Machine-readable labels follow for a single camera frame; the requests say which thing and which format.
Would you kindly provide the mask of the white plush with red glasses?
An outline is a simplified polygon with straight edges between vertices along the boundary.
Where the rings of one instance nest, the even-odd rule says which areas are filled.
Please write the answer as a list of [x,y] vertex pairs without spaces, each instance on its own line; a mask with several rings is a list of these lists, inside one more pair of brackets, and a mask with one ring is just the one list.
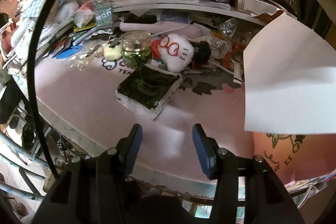
[[194,55],[190,42],[177,34],[169,34],[151,42],[152,57],[161,59],[169,72],[180,73]]

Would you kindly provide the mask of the yellow sponge puff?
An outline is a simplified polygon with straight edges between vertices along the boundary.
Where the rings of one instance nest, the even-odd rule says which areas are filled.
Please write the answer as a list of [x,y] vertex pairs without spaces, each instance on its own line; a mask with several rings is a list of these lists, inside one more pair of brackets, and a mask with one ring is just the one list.
[[110,44],[107,44],[104,49],[104,58],[108,61],[115,61],[122,57],[122,46],[115,45],[111,46]]

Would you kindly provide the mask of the green glass jar gold lid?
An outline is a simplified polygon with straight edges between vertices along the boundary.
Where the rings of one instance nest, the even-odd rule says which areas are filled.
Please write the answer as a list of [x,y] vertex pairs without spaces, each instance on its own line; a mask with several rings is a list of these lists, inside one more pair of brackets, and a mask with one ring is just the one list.
[[127,67],[137,68],[151,61],[151,34],[130,31],[121,36],[122,58]]

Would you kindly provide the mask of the black scrunchie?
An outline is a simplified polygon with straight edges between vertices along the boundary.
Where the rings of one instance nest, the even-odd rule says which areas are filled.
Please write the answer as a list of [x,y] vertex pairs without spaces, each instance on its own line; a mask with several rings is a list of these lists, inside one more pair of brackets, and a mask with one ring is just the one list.
[[200,67],[209,61],[211,56],[211,48],[207,41],[200,42],[191,42],[190,43],[194,48],[194,55],[189,64],[190,68]]

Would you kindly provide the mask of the blue flat plastic piece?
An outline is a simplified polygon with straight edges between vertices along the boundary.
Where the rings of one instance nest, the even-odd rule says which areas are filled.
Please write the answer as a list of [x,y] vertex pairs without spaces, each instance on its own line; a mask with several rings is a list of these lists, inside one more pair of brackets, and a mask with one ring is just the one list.
[[60,52],[59,54],[56,55],[56,59],[67,59],[76,53],[79,53],[82,50],[83,46],[78,45],[78,46],[71,46],[67,48],[65,51]]

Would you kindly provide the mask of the pink hair brush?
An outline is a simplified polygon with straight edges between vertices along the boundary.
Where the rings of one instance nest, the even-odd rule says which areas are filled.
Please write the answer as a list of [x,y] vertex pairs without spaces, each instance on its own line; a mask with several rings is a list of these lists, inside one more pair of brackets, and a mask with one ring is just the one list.
[[203,36],[201,28],[191,24],[189,20],[186,23],[184,19],[159,20],[155,14],[143,14],[142,16],[126,14],[119,28],[123,32],[147,31],[152,35],[178,34],[192,39]]

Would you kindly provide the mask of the white shelf board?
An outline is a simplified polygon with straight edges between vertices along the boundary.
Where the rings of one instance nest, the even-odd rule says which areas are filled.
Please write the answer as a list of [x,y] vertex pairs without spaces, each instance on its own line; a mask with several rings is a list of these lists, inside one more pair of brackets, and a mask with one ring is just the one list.
[[266,26],[262,21],[241,12],[236,11],[234,8],[230,10],[224,10],[214,7],[207,6],[198,6],[198,5],[189,5],[189,4],[175,4],[175,3],[163,3],[163,4],[148,4],[148,5],[135,5],[135,6],[126,6],[126,7],[115,7],[113,12],[124,12],[124,11],[135,11],[140,12],[142,10],[149,11],[151,9],[171,9],[171,10],[185,10],[185,11],[200,11],[200,12],[209,12],[218,15],[226,15],[248,22],[258,24],[260,26]]

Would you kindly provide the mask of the clear water bottle blue label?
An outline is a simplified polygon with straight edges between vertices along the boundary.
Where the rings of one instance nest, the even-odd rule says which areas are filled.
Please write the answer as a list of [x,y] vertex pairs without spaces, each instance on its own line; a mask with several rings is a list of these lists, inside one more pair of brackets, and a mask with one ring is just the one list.
[[94,2],[96,26],[99,30],[113,30],[113,7],[109,0],[96,0]]

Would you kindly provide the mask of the brown silver box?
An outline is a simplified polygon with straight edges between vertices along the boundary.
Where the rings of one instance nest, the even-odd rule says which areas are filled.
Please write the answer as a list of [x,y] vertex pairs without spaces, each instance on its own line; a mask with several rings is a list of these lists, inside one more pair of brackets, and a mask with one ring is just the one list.
[[276,2],[268,0],[235,0],[236,10],[250,16],[261,14],[273,15],[278,11],[286,11],[284,7]]

